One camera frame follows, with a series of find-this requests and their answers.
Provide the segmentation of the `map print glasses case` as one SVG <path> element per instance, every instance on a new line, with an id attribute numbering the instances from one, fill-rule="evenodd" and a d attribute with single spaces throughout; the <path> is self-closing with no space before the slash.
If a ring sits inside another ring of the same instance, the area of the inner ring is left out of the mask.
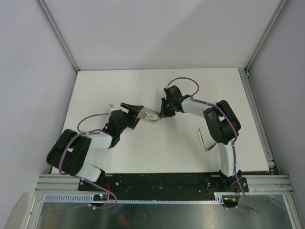
<path id="1" fill-rule="evenodd" d="M 150 122 L 158 122 L 160 120 L 159 113 L 156 111 L 153 111 L 148 108 L 143 108 L 139 114 L 137 115 L 138 118 Z"/>

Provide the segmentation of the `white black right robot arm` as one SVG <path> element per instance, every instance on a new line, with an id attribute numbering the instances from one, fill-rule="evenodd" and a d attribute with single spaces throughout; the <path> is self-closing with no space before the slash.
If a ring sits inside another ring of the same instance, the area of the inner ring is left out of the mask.
<path id="1" fill-rule="evenodd" d="M 220 179 L 220 187 L 224 191 L 232 191 L 240 184 L 235 143 L 241 124 L 228 102 L 221 100 L 213 104 L 195 99 L 193 95 L 182 95 L 176 85 L 165 87 L 164 92 L 166 97 L 162 98 L 158 117 L 172 117 L 178 112 L 202 117 L 206 121 L 210 136 L 220 150 L 220 173 L 224 175 Z"/>

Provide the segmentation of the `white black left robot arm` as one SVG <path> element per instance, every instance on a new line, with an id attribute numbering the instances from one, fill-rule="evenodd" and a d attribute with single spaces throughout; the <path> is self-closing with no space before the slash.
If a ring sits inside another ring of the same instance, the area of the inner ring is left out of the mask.
<path id="1" fill-rule="evenodd" d="M 108 122 L 104 128 L 81 131 L 77 125 L 77 131 L 66 129 L 60 135 L 52 149 L 47 155 L 46 162 L 58 169 L 62 175 L 79 177 L 89 181 L 89 186 L 99 191 L 105 186 L 103 171 L 85 162 L 90 150 L 111 149 L 120 141 L 120 136 L 126 128 L 135 129 L 140 121 L 139 113 L 143 110 L 142 105 L 130 105 L 121 103 L 121 107 L 127 112 L 116 109 L 112 104 L 108 107 L 108 112 L 90 115 L 80 121 L 96 117 L 107 116 Z"/>

